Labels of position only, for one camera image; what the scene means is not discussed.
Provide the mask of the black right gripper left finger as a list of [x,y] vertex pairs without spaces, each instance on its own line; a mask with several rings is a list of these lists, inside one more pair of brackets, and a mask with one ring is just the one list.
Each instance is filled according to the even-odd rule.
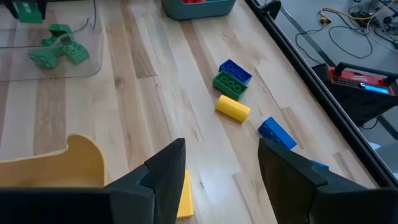
[[102,188],[0,187],[0,224],[175,224],[185,161],[179,138]]

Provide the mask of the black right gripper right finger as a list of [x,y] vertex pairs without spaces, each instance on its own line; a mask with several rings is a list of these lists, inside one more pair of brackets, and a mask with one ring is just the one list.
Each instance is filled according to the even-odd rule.
[[268,138],[258,159],[278,224],[398,224],[398,189],[368,189]]

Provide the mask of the small green toy block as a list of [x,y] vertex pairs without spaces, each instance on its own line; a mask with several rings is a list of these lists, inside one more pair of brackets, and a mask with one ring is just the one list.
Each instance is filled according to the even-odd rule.
[[63,51],[69,61],[74,65],[78,65],[89,58],[87,49],[78,42],[63,46]]
[[50,50],[30,50],[28,54],[40,68],[54,69],[58,66],[57,58]]
[[41,46],[50,46],[50,51],[56,57],[71,54],[74,43],[75,39],[69,35],[51,36],[48,39],[41,40]]
[[51,24],[49,32],[52,36],[60,37],[61,35],[72,33],[72,30],[67,24]]
[[42,14],[35,2],[14,2],[17,19],[22,23],[40,24],[43,22]]

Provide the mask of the yellow rectangular toy block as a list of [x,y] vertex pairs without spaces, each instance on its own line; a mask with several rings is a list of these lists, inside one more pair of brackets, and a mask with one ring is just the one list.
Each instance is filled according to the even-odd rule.
[[183,189],[181,193],[180,203],[177,212],[177,218],[188,218],[194,215],[193,212],[193,199],[192,199],[192,188],[190,185],[190,173],[188,170],[185,171],[185,178],[183,183]]

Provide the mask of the blue toy block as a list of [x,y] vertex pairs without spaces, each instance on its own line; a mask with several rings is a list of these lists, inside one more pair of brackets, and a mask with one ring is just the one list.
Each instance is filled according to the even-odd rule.
[[262,137],[269,138],[274,142],[285,146],[289,150],[293,149],[297,145],[295,140],[273,117],[269,117],[264,120],[258,127],[257,131]]

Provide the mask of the yellow cylinder toy block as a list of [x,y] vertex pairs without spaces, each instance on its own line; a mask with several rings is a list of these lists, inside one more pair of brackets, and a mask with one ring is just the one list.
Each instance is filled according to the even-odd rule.
[[225,95],[221,95],[216,103],[215,109],[230,118],[241,123],[248,118],[251,109]]

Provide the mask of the green two-by-four brick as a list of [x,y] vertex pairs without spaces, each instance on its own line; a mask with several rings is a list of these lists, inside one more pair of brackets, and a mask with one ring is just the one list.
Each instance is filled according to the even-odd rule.
[[221,71],[213,79],[213,86],[227,97],[239,101],[247,90],[247,86],[225,71]]

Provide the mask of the blue two-by-four brick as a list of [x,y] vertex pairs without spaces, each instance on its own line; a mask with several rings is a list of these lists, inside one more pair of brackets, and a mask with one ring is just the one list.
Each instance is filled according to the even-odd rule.
[[233,62],[231,59],[228,59],[227,61],[222,63],[219,66],[218,71],[219,72],[224,71],[224,72],[232,75],[233,77],[235,77],[235,79],[239,80],[241,83],[243,83],[245,85],[247,85],[251,81],[251,78],[252,78],[252,75],[250,73],[245,71],[245,69],[240,67],[238,64]]

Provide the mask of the clear plastic bin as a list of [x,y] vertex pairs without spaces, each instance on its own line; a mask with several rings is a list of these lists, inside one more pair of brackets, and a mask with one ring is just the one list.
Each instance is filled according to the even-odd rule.
[[[66,55],[57,57],[54,69],[40,68],[29,57],[30,50],[50,50],[41,46],[51,37],[51,24],[67,24],[75,42],[83,45],[89,58],[74,65]],[[40,24],[22,23],[0,0],[0,82],[48,78],[87,77],[102,64],[103,34],[96,0],[47,0],[45,19]]]

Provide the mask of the yellow plastic bin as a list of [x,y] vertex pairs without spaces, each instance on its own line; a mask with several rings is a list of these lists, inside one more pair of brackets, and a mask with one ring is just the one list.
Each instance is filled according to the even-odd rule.
[[39,156],[0,161],[0,187],[97,187],[110,181],[103,151],[81,134],[67,148]]

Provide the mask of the red portable power station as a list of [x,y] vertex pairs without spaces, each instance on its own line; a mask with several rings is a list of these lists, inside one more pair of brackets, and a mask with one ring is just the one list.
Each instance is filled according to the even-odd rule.
[[328,78],[333,84],[398,96],[398,74],[395,73],[340,62],[335,67],[328,67]]

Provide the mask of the teal plastic bin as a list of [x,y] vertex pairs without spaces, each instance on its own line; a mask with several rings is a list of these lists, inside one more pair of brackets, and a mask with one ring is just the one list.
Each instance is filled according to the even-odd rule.
[[166,14],[176,21],[224,16],[232,11],[235,2],[236,0],[206,0],[185,4],[182,0],[161,0]]

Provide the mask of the black aluminium table frame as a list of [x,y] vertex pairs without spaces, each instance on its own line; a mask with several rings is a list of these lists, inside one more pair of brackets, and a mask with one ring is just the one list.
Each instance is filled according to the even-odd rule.
[[377,154],[368,144],[367,140],[349,120],[348,115],[327,90],[309,64],[303,59],[291,41],[282,32],[269,14],[261,12],[254,0],[244,0],[259,22],[268,31],[274,42],[293,66],[296,74],[301,78],[308,90],[328,115],[330,121],[339,131],[343,143],[349,146],[359,159],[359,163],[370,176],[370,179],[380,187],[398,189],[398,180],[388,171],[387,166],[377,158]]

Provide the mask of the black frame clamp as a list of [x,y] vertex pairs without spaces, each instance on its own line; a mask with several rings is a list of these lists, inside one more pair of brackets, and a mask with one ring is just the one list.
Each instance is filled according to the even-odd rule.
[[280,9],[282,7],[280,0],[270,0],[260,7],[260,10],[264,14],[269,14],[273,20],[276,19]]

